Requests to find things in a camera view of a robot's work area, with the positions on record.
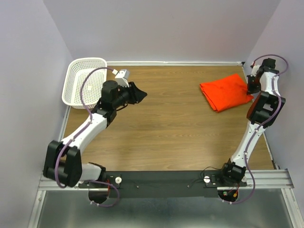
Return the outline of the orange t shirt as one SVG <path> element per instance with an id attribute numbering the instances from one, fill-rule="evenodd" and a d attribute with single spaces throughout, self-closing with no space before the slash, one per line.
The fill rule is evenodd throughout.
<path id="1" fill-rule="evenodd" d="M 239 74 L 201 83 L 199 86 L 210 107 L 217 113 L 247 104 L 254 98 L 247 94 L 247 84 Z"/>

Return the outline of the white perforated plastic basket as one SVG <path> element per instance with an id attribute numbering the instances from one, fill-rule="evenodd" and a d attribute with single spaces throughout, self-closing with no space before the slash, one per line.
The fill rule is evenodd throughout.
<path id="1" fill-rule="evenodd" d="M 62 101 L 75 109 L 92 109 L 101 97 L 107 76 L 107 62 L 99 57 L 85 57 L 72 61 L 66 72 Z"/>

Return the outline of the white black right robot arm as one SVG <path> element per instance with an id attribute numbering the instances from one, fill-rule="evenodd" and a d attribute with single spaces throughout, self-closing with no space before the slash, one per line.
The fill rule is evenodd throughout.
<path id="1" fill-rule="evenodd" d="M 286 103 L 278 89 L 279 76 L 289 67 L 286 59 L 275 54 L 263 55 L 260 65 L 254 60 L 251 73 L 247 76 L 247 94 L 257 94 L 247 113 L 247 128 L 243 138 L 228 162 L 226 162 L 218 180 L 224 186 L 239 184 L 249 170 L 248 161 L 258 139 L 270 127 Z"/>

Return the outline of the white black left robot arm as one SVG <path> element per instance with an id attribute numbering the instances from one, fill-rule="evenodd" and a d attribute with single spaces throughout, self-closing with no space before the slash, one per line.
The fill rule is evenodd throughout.
<path id="1" fill-rule="evenodd" d="M 117 111 L 127 105 L 140 103 L 146 96 L 147 93 L 137 88 L 134 82 L 130 82 L 128 87 L 118 85 L 113 80 L 104 82 L 101 98 L 89 112 L 88 118 L 68 137 L 49 143 L 44 177 L 54 180 L 61 188 L 74 187 L 79 181 L 89 181 L 96 188 L 102 187 L 105 167 L 95 163 L 83 164 L 81 153 L 112 123 Z"/>

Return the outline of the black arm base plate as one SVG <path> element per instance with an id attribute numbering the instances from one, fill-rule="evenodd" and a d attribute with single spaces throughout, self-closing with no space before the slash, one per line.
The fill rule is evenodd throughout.
<path id="1" fill-rule="evenodd" d="M 226 180 L 221 171 L 107 171 L 120 198 L 216 198 L 218 191 L 247 186 Z"/>

